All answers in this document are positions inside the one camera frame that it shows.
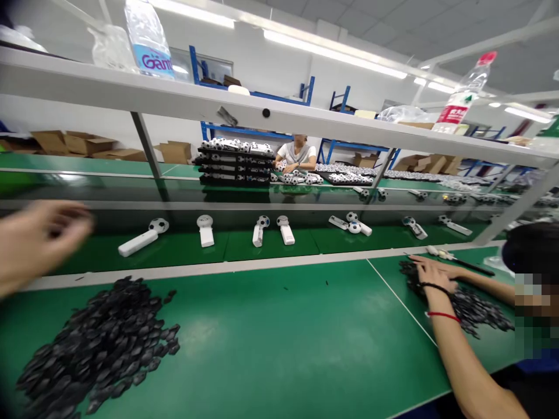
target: person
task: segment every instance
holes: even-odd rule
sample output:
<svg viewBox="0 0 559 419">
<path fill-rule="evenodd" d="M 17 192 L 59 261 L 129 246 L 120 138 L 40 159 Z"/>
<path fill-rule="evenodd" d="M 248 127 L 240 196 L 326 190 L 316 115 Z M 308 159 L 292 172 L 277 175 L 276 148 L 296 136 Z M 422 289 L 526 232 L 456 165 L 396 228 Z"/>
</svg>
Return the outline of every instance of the person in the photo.
<svg viewBox="0 0 559 419">
<path fill-rule="evenodd" d="M 505 265 L 517 274 L 531 273 L 548 295 L 515 295 L 515 287 L 463 267 L 410 255 L 418 266 L 424 286 L 438 350 L 448 374 L 458 406 L 467 418 L 540 418 L 556 410 L 554 397 L 559 395 L 559 373 L 533 374 L 499 385 L 477 359 L 458 321 L 449 299 L 457 287 L 456 279 L 468 282 L 506 304 L 528 307 L 525 313 L 557 317 L 553 311 L 559 294 L 559 271 L 554 260 L 559 253 L 559 223 L 535 223 L 509 232 L 503 246 Z"/>
<path fill-rule="evenodd" d="M 294 141 L 281 146 L 275 158 L 276 168 L 282 160 L 287 161 L 287 166 L 283 170 L 284 175 L 295 169 L 313 171 L 316 168 L 316 147 L 307 144 L 305 135 L 295 134 L 294 137 Z"/>
<path fill-rule="evenodd" d="M 35 201 L 0 220 L 0 299 L 49 273 L 93 231 L 87 207 L 73 201 Z"/>
</svg>

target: red string bracelet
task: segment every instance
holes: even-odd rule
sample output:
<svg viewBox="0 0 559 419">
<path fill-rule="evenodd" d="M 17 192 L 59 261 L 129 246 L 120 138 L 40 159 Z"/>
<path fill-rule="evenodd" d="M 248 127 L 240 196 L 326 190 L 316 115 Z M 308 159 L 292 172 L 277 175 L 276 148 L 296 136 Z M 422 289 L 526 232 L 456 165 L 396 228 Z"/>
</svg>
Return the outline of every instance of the red string bracelet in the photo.
<svg viewBox="0 0 559 419">
<path fill-rule="evenodd" d="M 433 316 L 433 315 L 440 315 L 440 316 L 443 316 L 443 317 L 451 318 L 452 320 L 456 320 L 458 323 L 460 323 L 460 319 L 458 317 L 450 315 L 450 314 L 446 314 L 446 313 L 439 313 L 438 311 L 428 311 L 427 315 L 430 316 L 430 317 Z"/>
</svg>

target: red label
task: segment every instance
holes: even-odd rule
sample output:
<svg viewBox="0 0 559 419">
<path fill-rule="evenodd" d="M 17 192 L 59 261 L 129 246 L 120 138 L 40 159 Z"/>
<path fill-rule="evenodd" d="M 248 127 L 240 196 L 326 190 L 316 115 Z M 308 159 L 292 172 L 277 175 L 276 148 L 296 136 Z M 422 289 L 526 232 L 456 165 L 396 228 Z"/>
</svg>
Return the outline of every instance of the red label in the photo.
<svg viewBox="0 0 559 419">
<path fill-rule="evenodd" d="M 462 119 L 464 119 L 467 112 L 468 108 L 464 108 L 463 106 L 447 106 L 438 117 L 437 123 L 445 122 L 459 124 L 462 122 Z"/>
</svg>

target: hand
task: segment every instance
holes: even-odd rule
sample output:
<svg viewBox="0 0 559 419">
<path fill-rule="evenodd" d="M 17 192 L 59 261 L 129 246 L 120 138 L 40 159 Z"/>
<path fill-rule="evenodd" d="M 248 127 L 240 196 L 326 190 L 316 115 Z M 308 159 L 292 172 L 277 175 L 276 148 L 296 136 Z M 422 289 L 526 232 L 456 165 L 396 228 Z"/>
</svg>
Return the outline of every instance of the hand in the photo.
<svg viewBox="0 0 559 419">
<path fill-rule="evenodd" d="M 293 172 L 298 167 L 299 167 L 299 165 L 297 163 L 293 163 L 292 165 L 287 165 L 284 169 L 284 175 L 287 175 L 287 173 Z"/>
<path fill-rule="evenodd" d="M 93 230 L 87 207 L 35 201 L 0 220 L 0 298 L 56 268 Z"/>
<path fill-rule="evenodd" d="M 445 272 L 437 269 L 434 261 L 427 259 L 425 262 L 414 262 L 418 267 L 419 282 L 429 282 L 443 287 L 445 290 L 454 294 L 458 284 L 456 281 L 449 280 Z"/>
<path fill-rule="evenodd" d="M 470 274 L 470 271 L 468 271 L 466 268 L 449 265 L 443 262 L 438 262 L 423 256 L 409 255 L 409 258 L 413 262 L 420 262 L 420 263 L 428 262 L 433 264 L 433 266 L 437 268 L 439 271 L 444 272 L 449 279 L 467 278 L 468 275 Z"/>
</svg>

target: soccer ball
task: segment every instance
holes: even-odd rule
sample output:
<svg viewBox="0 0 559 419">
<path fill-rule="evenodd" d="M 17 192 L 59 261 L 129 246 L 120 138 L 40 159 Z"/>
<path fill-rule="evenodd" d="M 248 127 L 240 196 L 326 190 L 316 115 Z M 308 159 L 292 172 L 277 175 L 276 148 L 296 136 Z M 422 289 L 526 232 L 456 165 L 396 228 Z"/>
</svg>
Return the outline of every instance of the soccer ball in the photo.
<svg viewBox="0 0 559 419">
<path fill-rule="evenodd" d="M 157 234 L 165 233 L 168 229 L 169 223 L 162 218 L 156 218 L 150 222 L 150 230 L 155 230 Z"/>
<path fill-rule="evenodd" d="M 348 212 L 348 214 L 345 216 L 346 220 L 348 220 L 349 222 L 352 221 L 357 221 L 359 218 L 357 217 L 357 214 L 354 212 Z"/>
<path fill-rule="evenodd" d="M 258 221 L 256 222 L 260 228 L 266 228 L 270 225 L 270 219 L 265 215 L 261 215 L 258 217 Z"/>
<path fill-rule="evenodd" d="M 281 227 L 283 225 L 289 225 L 289 220 L 285 215 L 280 215 L 276 221 L 276 224 L 278 225 L 278 227 Z"/>
<path fill-rule="evenodd" d="M 358 234 L 361 232 L 361 224 L 357 221 L 352 221 L 351 223 L 349 223 L 348 230 L 350 233 Z"/>
<path fill-rule="evenodd" d="M 199 228 L 211 227 L 213 223 L 214 223 L 214 219 L 209 215 L 200 215 L 196 220 L 196 224 L 198 225 Z"/>
</svg>

